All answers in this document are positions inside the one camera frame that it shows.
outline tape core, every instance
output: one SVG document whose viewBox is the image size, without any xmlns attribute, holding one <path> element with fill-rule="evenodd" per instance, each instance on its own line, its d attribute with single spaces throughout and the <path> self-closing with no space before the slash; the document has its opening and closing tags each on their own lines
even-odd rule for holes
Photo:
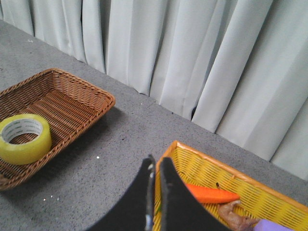
<svg viewBox="0 0 308 231">
<path fill-rule="evenodd" d="M 2 130 L 2 138 L 6 143 L 10 143 L 12 139 L 19 135 L 33 133 L 41 135 L 43 131 L 42 124 L 35 119 L 18 119 L 7 124 Z"/>
</svg>

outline carrot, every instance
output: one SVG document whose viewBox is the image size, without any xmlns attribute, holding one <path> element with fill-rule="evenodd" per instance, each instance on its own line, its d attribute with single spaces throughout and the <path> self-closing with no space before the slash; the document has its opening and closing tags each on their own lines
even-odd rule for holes
<svg viewBox="0 0 308 231">
<path fill-rule="evenodd" d="M 196 198 L 196 200 L 202 204 L 205 203 L 220 204 L 240 199 L 240 196 L 238 194 L 229 191 L 221 189 L 211 189 L 188 183 L 186 183 L 185 185 L 191 192 L 191 194 Z"/>
</svg>

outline gray floor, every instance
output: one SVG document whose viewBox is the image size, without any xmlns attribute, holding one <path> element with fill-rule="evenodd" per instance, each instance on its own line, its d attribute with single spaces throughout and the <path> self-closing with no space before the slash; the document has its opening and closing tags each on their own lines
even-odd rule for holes
<svg viewBox="0 0 308 231">
<path fill-rule="evenodd" d="M 1 230 L 85 230 L 120 198 L 142 159 L 158 160 L 174 140 L 308 205 L 308 182 L 0 20 L 0 90 L 51 67 L 111 92 L 116 105 L 30 181 L 0 193 Z"/>
</svg>

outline tape roll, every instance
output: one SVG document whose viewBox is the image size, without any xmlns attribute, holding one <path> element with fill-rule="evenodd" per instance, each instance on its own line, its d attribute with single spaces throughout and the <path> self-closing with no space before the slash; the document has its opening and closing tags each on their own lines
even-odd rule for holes
<svg viewBox="0 0 308 231">
<path fill-rule="evenodd" d="M 10 141 L 22 134 L 34 133 L 33 140 L 22 144 Z M 14 115 L 0 122 L 0 158 L 13 165 L 25 165 L 41 159 L 51 148 L 50 127 L 35 114 Z"/>
</svg>

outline yellow wicker basket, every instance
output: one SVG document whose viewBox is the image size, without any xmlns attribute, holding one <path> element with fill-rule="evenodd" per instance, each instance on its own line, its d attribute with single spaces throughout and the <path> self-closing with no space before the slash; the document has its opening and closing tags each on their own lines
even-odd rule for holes
<svg viewBox="0 0 308 231">
<path fill-rule="evenodd" d="M 170 157 L 186 183 L 193 183 L 237 193 L 241 205 L 235 212 L 242 216 L 268 219 L 295 231 L 308 231 L 308 207 L 261 184 L 242 172 L 183 143 L 174 141 L 156 165 L 154 231 L 161 227 L 161 190 L 159 165 L 163 157 Z M 204 204 L 214 217 L 227 225 L 219 216 L 216 204 Z"/>
</svg>

